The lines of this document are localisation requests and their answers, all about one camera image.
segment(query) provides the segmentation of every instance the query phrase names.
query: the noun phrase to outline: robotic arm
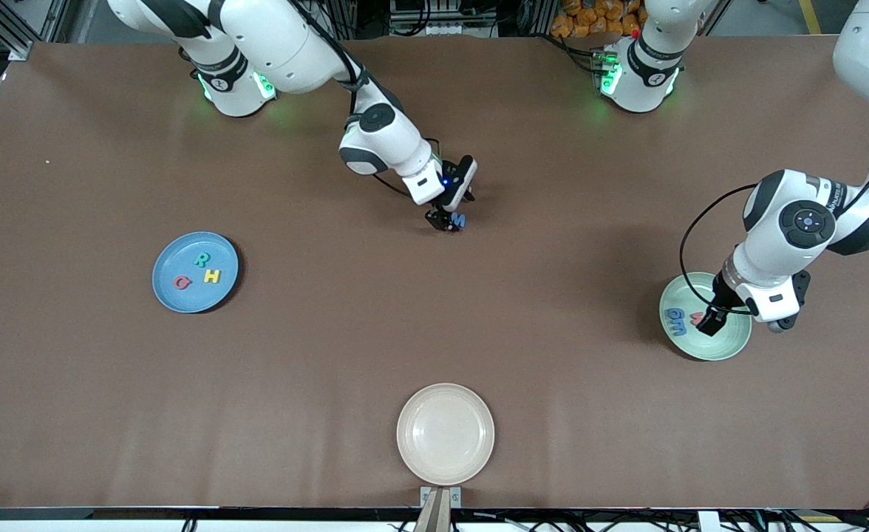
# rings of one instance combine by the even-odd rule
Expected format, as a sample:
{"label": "robotic arm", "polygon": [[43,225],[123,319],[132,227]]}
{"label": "robotic arm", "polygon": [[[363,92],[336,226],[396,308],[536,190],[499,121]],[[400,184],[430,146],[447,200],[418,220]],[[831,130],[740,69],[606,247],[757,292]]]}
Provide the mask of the robotic arm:
{"label": "robotic arm", "polygon": [[[833,54],[841,80],[869,100],[869,0],[846,21]],[[748,307],[776,333],[790,329],[804,302],[803,270],[828,249],[869,250],[869,176],[846,185],[799,171],[777,171],[759,182],[743,212],[746,240],[715,277],[712,306],[698,330],[714,335],[735,307]]]}
{"label": "robotic arm", "polygon": [[394,169],[432,226],[458,231],[454,214],[477,163],[442,162],[385,90],[295,0],[108,0],[134,30],[174,39],[188,54],[205,96],[229,117],[258,111],[278,91],[302,94],[336,80],[352,95],[339,154],[363,175]]}
{"label": "robotic arm", "polygon": [[648,0],[641,34],[606,47],[599,90],[624,110],[653,111],[674,90],[681,57],[712,0]]}

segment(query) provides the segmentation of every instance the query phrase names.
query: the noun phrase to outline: blue plate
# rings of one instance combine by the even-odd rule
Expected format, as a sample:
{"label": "blue plate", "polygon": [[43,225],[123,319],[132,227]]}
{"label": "blue plate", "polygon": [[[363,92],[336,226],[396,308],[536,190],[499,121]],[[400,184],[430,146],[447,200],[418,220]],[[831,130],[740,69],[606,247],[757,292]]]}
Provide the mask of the blue plate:
{"label": "blue plate", "polygon": [[179,236],[155,260],[151,289],[177,313],[201,313],[228,297],[238,280],[238,252],[224,236]]}

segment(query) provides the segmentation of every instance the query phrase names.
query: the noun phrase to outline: yellow tape line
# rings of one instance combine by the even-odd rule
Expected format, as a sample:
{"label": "yellow tape line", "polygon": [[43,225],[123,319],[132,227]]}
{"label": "yellow tape line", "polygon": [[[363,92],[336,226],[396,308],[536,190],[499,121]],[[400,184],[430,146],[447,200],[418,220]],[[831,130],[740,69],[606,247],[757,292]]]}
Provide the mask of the yellow tape line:
{"label": "yellow tape line", "polygon": [[812,7],[812,0],[799,0],[799,8],[805,19],[805,26],[809,29],[809,35],[822,35],[819,27],[819,19],[816,18],[816,10]]}

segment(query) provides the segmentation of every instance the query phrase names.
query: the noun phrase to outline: pile of orange blocks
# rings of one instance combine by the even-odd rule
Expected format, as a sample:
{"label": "pile of orange blocks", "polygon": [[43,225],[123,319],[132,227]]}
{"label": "pile of orange blocks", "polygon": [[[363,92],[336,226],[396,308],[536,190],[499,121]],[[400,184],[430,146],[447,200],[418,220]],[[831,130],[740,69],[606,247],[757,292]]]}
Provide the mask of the pile of orange blocks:
{"label": "pile of orange blocks", "polygon": [[594,33],[631,35],[648,19],[644,0],[562,0],[550,35],[557,39]]}

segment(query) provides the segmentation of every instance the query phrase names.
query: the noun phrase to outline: green bowl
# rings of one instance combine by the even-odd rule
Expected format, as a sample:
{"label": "green bowl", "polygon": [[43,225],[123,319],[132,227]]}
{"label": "green bowl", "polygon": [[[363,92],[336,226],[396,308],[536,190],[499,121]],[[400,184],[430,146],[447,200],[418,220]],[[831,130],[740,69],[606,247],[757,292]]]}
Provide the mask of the green bowl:
{"label": "green bowl", "polygon": [[[688,273],[688,279],[705,299],[714,298],[714,276],[711,273]],[[684,353],[704,361],[722,361],[738,354],[749,341],[753,319],[746,314],[727,316],[727,324],[714,336],[699,331],[697,324],[707,310],[707,304],[698,299],[684,276],[668,283],[661,294],[661,327],[671,342]]]}

